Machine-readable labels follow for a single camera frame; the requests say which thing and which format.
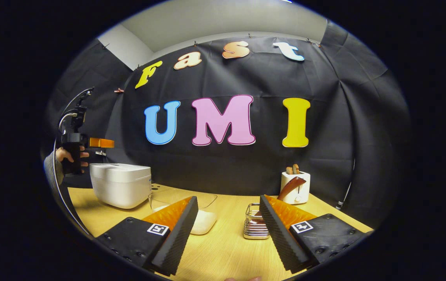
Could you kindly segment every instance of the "wooden table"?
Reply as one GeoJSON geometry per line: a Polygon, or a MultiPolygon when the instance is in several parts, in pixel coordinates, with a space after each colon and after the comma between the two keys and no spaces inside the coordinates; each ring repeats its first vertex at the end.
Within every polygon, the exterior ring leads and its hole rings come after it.
{"type": "MultiPolygon", "coordinates": [[[[173,189],[164,185],[155,187],[158,190],[153,192],[173,189]]],[[[126,217],[142,219],[152,213],[148,200],[133,209],[123,210],[98,201],[92,189],[70,187],[68,192],[82,223],[94,237],[100,236],[126,217]]],[[[212,212],[218,216],[216,223],[205,235],[190,235],[178,271],[169,279],[223,281],[234,277],[237,281],[246,281],[262,276],[263,281],[277,281],[296,275],[284,269],[271,237],[267,240],[248,240],[243,237],[249,203],[259,203],[259,196],[218,194],[212,207],[212,212]]],[[[296,207],[318,217],[332,213],[364,233],[372,230],[312,194],[307,203],[296,207]]]]}

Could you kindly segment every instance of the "blue letter u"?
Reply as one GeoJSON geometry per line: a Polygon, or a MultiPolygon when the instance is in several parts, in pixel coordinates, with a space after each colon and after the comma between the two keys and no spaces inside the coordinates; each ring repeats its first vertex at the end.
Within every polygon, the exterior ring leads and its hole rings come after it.
{"type": "Polygon", "coordinates": [[[179,101],[170,101],[164,105],[168,112],[168,126],[164,133],[157,133],[157,112],[161,109],[158,105],[153,105],[145,109],[145,134],[146,139],[152,144],[167,144],[176,135],[176,109],[180,106],[179,101]]]}

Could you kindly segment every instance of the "white rice cooker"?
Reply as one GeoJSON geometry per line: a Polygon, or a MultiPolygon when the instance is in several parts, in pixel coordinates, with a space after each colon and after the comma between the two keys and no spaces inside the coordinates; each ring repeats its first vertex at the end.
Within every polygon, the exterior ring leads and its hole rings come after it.
{"type": "Polygon", "coordinates": [[[131,209],[152,192],[150,167],[129,164],[89,164],[96,197],[109,205],[131,209]]]}

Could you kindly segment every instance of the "metal wire basket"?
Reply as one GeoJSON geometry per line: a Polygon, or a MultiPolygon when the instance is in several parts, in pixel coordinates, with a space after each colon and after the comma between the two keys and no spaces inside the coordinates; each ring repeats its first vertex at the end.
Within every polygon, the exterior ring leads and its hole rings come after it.
{"type": "Polygon", "coordinates": [[[248,205],[246,221],[244,222],[244,238],[246,239],[268,239],[270,237],[263,217],[256,215],[257,212],[259,212],[259,203],[248,205]]]}

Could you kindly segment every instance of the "sleeve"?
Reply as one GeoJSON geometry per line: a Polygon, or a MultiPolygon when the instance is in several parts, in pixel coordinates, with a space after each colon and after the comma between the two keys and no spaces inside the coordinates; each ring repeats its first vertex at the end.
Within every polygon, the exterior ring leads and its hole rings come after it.
{"type": "Polygon", "coordinates": [[[55,165],[55,172],[57,174],[58,185],[62,184],[62,181],[64,180],[64,173],[63,173],[62,163],[60,163],[57,160],[55,160],[55,162],[53,162],[53,154],[54,153],[55,153],[54,151],[51,152],[51,154],[48,155],[46,157],[46,159],[44,160],[44,170],[46,172],[46,178],[48,179],[48,182],[54,189],[56,189],[57,184],[55,182],[55,176],[53,174],[53,165],[55,165]]]}

